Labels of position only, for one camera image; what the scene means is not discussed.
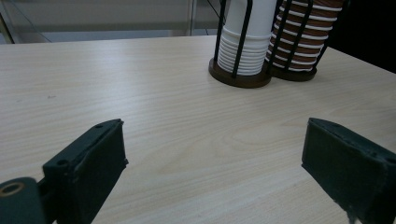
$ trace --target white paper cup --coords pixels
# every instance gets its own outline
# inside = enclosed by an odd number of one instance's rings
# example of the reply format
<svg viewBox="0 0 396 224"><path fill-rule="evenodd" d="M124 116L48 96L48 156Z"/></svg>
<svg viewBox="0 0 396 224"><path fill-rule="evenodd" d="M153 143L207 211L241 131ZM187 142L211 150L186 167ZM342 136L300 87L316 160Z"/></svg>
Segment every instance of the white paper cup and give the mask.
<svg viewBox="0 0 396 224"><path fill-rule="evenodd" d="M237 34L235 32L227 30L227 28L223 27L222 29L222 34L221 36L223 38L226 38L230 42L232 42L235 45L239 45L239 41L241 39L241 35ZM271 37L271 33L265 36L246 36L245 37L245 42L244 42L244 47L248 48L256 48L259 46L264 46L268 43L269 39Z"/></svg>
<svg viewBox="0 0 396 224"><path fill-rule="evenodd" d="M234 61L236 58L236 52L230 52L227 49L220 48L219 49L219 54L221 56L224 56L226 58L229 58L230 60ZM241 63L260 63L260 61L263 60L265 57L265 53L263 54L249 54L249 55L241 55Z"/></svg>
<svg viewBox="0 0 396 224"><path fill-rule="evenodd" d="M242 51L249 52L249 53L263 53L268 48L269 43L270 43L270 39L268 40L268 42L265 45L261 45L261 46L250 47L250 46L244 45L244 47L242 48ZM235 51L237 51L239 48L239 44L233 43L232 41L228 40L225 36L221 37L220 44L222 44L227 49L233 49Z"/></svg>
<svg viewBox="0 0 396 224"><path fill-rule="evenodd" d="M233 57L236 56L237 54L237 49L229 49L225 46L223 46L222 44L220 44L219 46L223 51L229 53L230 55L233 55ZM242 54L241 56L244 58L260 58L262 55L265 55L265 53L267 52L268 48L265 48L262 52L245 52L242 50Z"/></svg>
<svg viewBox="0 0 396 224"><path fill-rule="evenodd" d="M241 34L247 6L247 0L232 0L224 28ZM275 9L276 0L254 0L247 35L267 36L271 34Z"/></svg>
<svg viewBox="0 0 396 224"><path fill-rule="evenodd" d="M225 66L221 60L218 60L218 65L224 71L227 71L229 73L233 72L233 67ZM239 76L253 76L253 75L259 74L261 70L262 70L262 67L260 67L260 68L258 68L256 70L246 70L246 69L241 69L241 68L238 67L238 71L236 72L236 74L239 75Z"/></svg>
<svg viewBox="0 0 396 224"><path fill-rule="evenodd" d="M230 69L230 70L233 70L233 63L227 62L227 61L224 60L223 58L219 58L218 60L220 60L221 63L222 63L226 68L228 68L228 69ZM238 66L238 69L242 69L242 70L248 72L248 71L257 71L257 70L258 70L259 68L261 68L261 67L262 67L262 64L258 64L258 65L256 65L256 66L252 67L252 66L242 65L242 64L240 63L239 66Z"/></svg>

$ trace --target wood grain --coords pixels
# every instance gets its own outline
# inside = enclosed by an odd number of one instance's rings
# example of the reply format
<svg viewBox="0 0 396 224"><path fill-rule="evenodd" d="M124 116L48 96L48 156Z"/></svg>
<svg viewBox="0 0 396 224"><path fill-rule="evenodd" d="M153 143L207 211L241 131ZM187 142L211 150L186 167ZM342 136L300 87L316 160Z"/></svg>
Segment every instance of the wood grain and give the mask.
<svg viewBox="0 0 396 224"><path fill-rule="evenodd" d="M301 167L308 118L396 152L396 76L327 49L315 78L209 75L214 36L0 46L0 182L120 118L130 161L94 223L347 223Z"/></svg>

